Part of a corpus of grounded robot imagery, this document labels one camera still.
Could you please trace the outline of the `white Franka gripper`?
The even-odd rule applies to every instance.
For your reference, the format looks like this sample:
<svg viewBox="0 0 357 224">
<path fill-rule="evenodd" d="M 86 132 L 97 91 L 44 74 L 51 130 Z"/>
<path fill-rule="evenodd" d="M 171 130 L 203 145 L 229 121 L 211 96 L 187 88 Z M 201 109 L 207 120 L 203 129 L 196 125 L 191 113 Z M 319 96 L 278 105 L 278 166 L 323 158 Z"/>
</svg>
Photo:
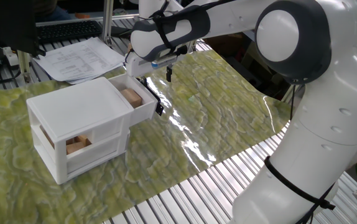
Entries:
<svg viewBox="0 0 357 224">
<path fill-rule="evenodd" d="M 158 68 L 167 66 L 166 68 L 166 80 L 172 81 L 172 63 L 174 62 L 174 56 L 168 55 L 166 57 L 159 58 L 152 62 L 148 62 L 140 58 L 136 53 L 127 53 L 124 61 L 127 74 L 132 77 L 140 77 L 146 73 L 152 72 Z M 141 84 L 148 88 L 147 80 L 145 77 L 139 79 Z"/>
</svg>

